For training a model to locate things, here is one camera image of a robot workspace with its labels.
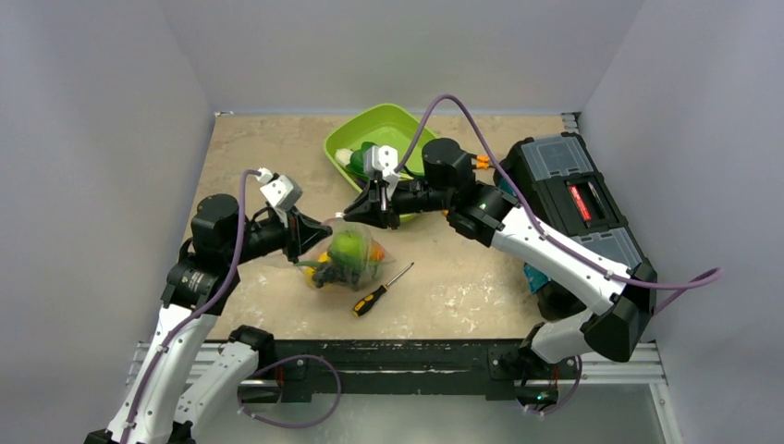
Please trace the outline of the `orange persimmon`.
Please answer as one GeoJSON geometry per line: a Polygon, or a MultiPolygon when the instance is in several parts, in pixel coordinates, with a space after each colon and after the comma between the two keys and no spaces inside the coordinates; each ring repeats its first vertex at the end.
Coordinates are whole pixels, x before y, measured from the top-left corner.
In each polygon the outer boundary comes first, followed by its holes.
{"type": "Polygon", "coordinates": [[[374,242],[370,250],[369,260],[374,263],[383,263],[385,259],[386,249],[378,242],[374,242]]]}

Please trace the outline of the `green apple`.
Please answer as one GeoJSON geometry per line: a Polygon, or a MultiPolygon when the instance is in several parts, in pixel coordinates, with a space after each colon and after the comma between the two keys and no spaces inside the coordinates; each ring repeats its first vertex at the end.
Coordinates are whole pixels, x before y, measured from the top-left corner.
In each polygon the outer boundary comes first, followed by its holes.
{"type": "Polygon", "coordinates": [[[361,261],[365,253],[365,242],[361,234],[356,231],[342,231],[337,233],[327,248],[329,256],[344,262],[361,261]]]}

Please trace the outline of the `clear zip bag pink dots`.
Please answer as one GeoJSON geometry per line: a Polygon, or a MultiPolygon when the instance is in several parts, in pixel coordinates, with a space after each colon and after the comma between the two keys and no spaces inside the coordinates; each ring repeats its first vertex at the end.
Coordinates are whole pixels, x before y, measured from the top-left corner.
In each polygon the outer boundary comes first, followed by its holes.
{"type": "Polygon", "coordinates": [[[377,281],[396,258],[359,223],[341,217],[324,221],[332,234],[295,264],[304,282],[322,292],[356,292],[377,281]]]}

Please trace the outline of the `green plastic tray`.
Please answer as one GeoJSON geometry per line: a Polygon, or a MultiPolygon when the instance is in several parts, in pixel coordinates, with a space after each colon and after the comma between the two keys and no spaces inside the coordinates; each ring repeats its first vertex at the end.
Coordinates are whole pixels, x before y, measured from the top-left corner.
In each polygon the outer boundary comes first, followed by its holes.
{"type": "MultiPolygon", "coordinates": [[[[372,179],[382,179],[379,173],[373,178],[361,180],[340,166],[334,159],[335,151],[349,148],[355,151],[362,142],[374,142],[375,145],[389,145],[398,151],[398,166],[396,171],[400,175],[399,183],[426,183],[435,188],[443,188],[435,184],[433,175],[427,171],[430,167],[427,149],[434,142],[443,139],[436,135],[430,128],[421,124],[421,121],[400,105],[380,104],[372,106],[359,115],[352,117],[327,136],[324,142],[324,152],[327,159],[337,168],[338,172],[348,180],[354,189],[361,194],[366,183],[372,179]]],[[[402,215],[401,225],[418,214],[402,215]]]]}

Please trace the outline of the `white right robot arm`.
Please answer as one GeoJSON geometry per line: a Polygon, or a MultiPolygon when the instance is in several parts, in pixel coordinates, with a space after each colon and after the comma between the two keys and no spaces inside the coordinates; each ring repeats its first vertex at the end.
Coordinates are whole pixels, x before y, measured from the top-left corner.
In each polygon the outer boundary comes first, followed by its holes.
{"type": "Polygon", "coordinates": [[[557,232],[522,199],[478,180],[470,154],[452,139],[429,141],[422,159],[423,178],[404,180],[394,148],[366,150],[368,180],[344,218],[398,228],[403,215],[444,210],[461,236],[534,266],[581,301],[581,312],[533,327],[516,353],[500,359],[522,378],[588,352],[616,363],[631,359],[654,313],[651,267],[629,268],[557,232]]]}

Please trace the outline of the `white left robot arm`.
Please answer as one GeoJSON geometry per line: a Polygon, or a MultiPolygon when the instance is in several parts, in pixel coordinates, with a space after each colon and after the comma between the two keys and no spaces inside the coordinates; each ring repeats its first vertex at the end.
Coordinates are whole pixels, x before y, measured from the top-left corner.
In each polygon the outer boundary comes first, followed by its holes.
{"type": "Polygon", "coordinates": [[[296,207],[272,205],[247,218],[229,194],[202,199],[191,236],[169,271],[157,326],[140,371],[120,410],[88,443],[195,443],[246,377],[263,378],[276,365],[275,340],[257,327],[231,332],[206,372],[187,382],[207,335],[240,283],[238,267],[278,251],[299,258],[332,229],[296,207]]]}

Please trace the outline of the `green bok choy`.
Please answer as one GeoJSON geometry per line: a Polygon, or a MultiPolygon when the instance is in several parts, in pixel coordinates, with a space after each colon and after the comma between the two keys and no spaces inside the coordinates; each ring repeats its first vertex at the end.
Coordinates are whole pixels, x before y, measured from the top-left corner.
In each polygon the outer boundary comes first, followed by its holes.
{"type": "Polygon", "coordinates": [[[368,176],[364,170],[365,154],[375,146],[374,142],[362,142],[359,149],[352,151],[349,157],[347,171],[354,177],[367,180],[368,176]]]}

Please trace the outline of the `yellow black screwdriver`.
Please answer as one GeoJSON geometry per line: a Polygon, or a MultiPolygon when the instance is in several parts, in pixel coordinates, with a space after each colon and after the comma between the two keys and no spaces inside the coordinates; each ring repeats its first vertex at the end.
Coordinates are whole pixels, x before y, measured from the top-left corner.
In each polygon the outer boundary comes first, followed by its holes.
{"type": "Polygon", "coordinates": [[[402,270],[400,270],[398,273],[396,273],[396,275],[393,276],[391,279],[389,279],[385,284],[381,284],[374,291],[360,298],[352,307],[352,313],[357,317],[362,317],[367,313],[369,313],[373,309],[373,307],[377,304],[377,302],[388,292],[388,289],[391,286],[393,286],[407,272],[409,272],[414,265],[415,263],[411,262],[410,264],[405,266],[402,270]]]}

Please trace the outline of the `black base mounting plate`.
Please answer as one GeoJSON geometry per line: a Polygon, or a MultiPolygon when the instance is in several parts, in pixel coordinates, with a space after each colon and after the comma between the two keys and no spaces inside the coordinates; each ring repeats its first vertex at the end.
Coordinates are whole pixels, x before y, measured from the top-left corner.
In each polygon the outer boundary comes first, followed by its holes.
{"type": "Polygon", "coordinates": [[[555,403],[577,362],[540,364],[517,339],[278,339],[262,359],[287,363],[246,379],[247,403],[309,402],[318,394],[480,396],[555,403]]]}

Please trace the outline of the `black toolbox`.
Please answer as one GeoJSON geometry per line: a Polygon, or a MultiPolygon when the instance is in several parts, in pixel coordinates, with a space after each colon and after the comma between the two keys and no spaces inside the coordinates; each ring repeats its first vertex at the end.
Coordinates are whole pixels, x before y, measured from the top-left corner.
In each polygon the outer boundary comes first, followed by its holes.
{"type": "Polygon", "coordinates": [[[582,136],[528,137],[512,145],[500,165],[542,222],[630,271],[645,265],[643,279],[658,281],[582,136]]]}

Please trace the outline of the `orange handled pliers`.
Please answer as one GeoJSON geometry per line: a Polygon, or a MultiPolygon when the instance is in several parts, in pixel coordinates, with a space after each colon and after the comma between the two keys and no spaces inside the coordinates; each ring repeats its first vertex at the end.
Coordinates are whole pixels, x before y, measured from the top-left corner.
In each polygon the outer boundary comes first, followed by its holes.
{"type": "Polygon", "coordinates": [[[490,169],[494,168],[490,158],[486,155],[472,154],[472,168],[473,169],[490,169]]]}

